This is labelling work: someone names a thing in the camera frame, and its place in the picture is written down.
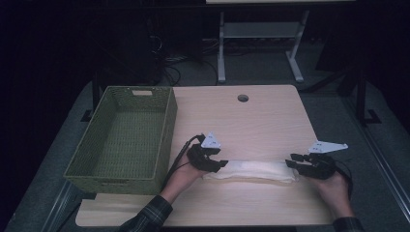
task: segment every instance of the white cloth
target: white cloth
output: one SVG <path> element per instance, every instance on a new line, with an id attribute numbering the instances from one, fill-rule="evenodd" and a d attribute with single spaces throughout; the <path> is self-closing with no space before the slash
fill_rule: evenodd
<path id="1" fill-rule="evenodd" d="M 292 168 L 284 161 L 230 160 L 217 173 L 204 175 L 204 179 L 261 178 L 284 183 L 296 181 Z"/>

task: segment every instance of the dark background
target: dark background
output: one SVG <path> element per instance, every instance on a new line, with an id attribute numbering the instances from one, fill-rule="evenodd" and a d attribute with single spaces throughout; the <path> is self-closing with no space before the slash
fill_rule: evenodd
<path id="1" fill-rule="evenodd" d="M 131 0 L 106 3 L 135 6 Z M 318 64 L 321 70 L 336 72 L 361 57 L 358 62 L 367 79 L 383 92 L 392 111 L 410 131 L 409 4 L 359 3 L 358 8 L 338 14 L 332 25 L 323 23 L 324 15 L 312 14 L 305 39 L 328 40 Z M 102 2 L 81 4 L 99 7 Z M 160 79 L 161 60 L 151 53 L 150 34 L 162 36 L 167 48 L 184 47 L 200 59 L 200 52 L 196 52 L 200 38 L 218 32 L 215 13 L 163 13 L 147 27 L 145 21 L 151 13 L 101 14 L 79 11 L 78 6 L 69 0 L 0 1 L 4 202 L 0 230 L 7 225 L 85 84 L 98 76 L 102 85 L 153 85 Z M 343 55 L 336 57 L 341 50 Z"/>

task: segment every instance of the floor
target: floor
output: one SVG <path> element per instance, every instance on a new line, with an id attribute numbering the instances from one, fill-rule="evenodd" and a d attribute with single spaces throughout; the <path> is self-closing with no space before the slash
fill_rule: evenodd
<path id="1" fill-rule="evenodd" d="M 243 49 L 233 51 L 226 57 L 224 85 L 291 84 L 304 89 L 331 74 L 315 70 L 322 44 L 303 43 L 296 59 L 306 81 L 297 83 L 284 55 L 290 44 L 253 44 L 245 47 L 247 52 Z M 168 77 L 159 85 L 215 85 L 217 56 L 215 52 L 208 54 L 204 56 L 206 62 L 186 61 L 172 65 L 173 69 L 167 69 Z M 179 80 L 175 69 L 181 74 Z M 361 126 L 354 113 L 355 94 L 347 98 L 338 96 L 336 88 L 339 83 L 337 80 L 314 93 L 301 94 L 316 136 L 319 140 L 349 145 L 349 149 L 335 153 L 335 158 L 345 162 L 353 173 L 352 205 L 366 231 L 410 231 L 410 218 L 408 213 L 405 214 L 410 206 L 407 196 L 410 192 L 407 180 L 410 135 L 371 84 L 367 85 L 366 109 L 373 109 L 382 123 Z M 115 231 L 115 228 L 80 228 L 75 225 L 78 204 L 82 198 L 92 198 L 93 195 L 68 184 L 62 177 L 87 127 L 81 118 L 91 108 L 92 91 L 91 84 L 88 84 L 55 137 L 6 231 Z M 247 228 L 246 231 L 260 229 Z M 265 229 L 278 231 L 277 228 Z M 331 225 L 299 226 L 296 229 L 298 232 L 333 231 Z M 232 231 L 244 231 L 244 228 Z"/>

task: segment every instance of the person's left hand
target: person's left hand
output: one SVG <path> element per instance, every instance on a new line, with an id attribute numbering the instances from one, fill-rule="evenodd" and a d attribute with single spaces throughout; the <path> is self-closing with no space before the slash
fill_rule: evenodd
<path id="1" fill-rule="evenodd" d="M 166 201 L 172 204 L 178 195 L 189 188 L 192 183 L 207 174 L 206 171 L 196 169 L 190 164 L 187 154 L 184 154 L 178 162 L 177 169 L 169 178 L 163 191 L 160 193 Z"/>

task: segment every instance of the person's right hand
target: person's right hand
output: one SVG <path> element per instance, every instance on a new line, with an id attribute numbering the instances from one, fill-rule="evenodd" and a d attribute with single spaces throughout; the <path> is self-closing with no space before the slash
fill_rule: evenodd
<path id="1" fill-rule="evenodd" d="M 306 178 L 316 186 L 320 196 L 329 206 L 335 218 L 355 216 L 347 193 L 348 184 L 340 173 L 335 172 L 327 180 Z"/>

